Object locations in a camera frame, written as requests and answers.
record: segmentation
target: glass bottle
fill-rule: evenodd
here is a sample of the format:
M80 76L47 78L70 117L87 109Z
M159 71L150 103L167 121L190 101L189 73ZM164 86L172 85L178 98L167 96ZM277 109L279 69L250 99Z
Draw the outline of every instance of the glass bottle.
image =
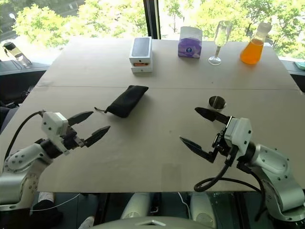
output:
M240 59L247 64L256 64L261 59L265 38L272 26L269 23L261 22L258 25L255 35L249 44L240 53Z
M5 50L8 50L24 67L28 67L32 64L31 61L15 46L13 42L6 42L3 47Z

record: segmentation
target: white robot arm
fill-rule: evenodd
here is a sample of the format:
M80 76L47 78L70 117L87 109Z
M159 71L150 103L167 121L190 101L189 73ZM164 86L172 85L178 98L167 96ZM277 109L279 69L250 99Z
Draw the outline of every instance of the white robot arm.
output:
M69 119L60 113L41 113L42 129L48 139L40 139L4 161L0 176L0 228L13 228L19 220L29 217L39 177L54 158L77 147L90 147L108 132L110 126L95 131L86 140L79 139L71 126L92 113L83 112Z
M195 191L205 191L210 188L237 160L237 168L253 175L259 182L263 201L276 223L286 223L286 228L289 227L289 224L303 224L305 196L293 177L289 158L277 149L252 143L250 141L252 128L249 119L237 119L201 107L197 107L195 110L210 121L217 120L226 125L216 135L212 144L213 152L204 152L196 143L180 137L190 150L211 163L214 162L218 152L226 157L225 166L220 174L212 180L207 179L196 184Z

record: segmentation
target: window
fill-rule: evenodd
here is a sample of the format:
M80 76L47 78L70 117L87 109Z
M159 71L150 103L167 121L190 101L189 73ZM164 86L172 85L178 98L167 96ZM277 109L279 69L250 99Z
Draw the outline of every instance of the window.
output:
M159 0L161 38L178 40L181 26L203 31L212 41L221 20L233 23L230 41L249 41L259 22L269 22L266 39L280 59L305 60L304 0Z
M143 0L0 0L1 46L13 42L32 62L51 63L72 36L147 36Z

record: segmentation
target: bottle with orange juice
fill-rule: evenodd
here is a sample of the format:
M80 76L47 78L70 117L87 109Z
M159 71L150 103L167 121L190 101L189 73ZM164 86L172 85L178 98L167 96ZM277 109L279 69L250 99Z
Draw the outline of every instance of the bottle with orange juice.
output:
M249 44L240 53L240 59L247 64L256 64L261 59L265 38L272 26L269 23L261 22L258 25L255 35Z

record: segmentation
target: wine glass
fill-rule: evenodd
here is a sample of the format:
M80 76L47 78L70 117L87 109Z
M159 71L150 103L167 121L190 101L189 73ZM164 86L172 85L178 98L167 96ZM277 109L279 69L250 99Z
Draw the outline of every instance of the wine glass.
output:
M221 59L218 57L220 48L224 46L229 39L232 30L232 23L230 21L220 21L217 26L214 42L217 45L215 56L211 56L208 61L212 65L220 65Z

